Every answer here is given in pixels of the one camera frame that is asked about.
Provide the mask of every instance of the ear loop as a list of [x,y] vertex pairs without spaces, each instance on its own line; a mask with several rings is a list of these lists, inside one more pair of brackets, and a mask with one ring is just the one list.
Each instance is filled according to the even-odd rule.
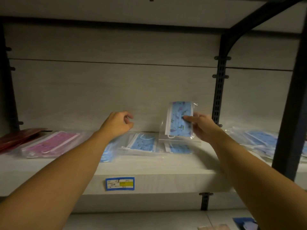
[[[143,134],[143,135],[145,135],[145,134]],[[144,138],[142,138],[143,135],[141,135],[141,137],[140,137],[141,139],[144,139]],[[153,138],[150,138],[150,139],[154,139],[154,137],[153,137]]]

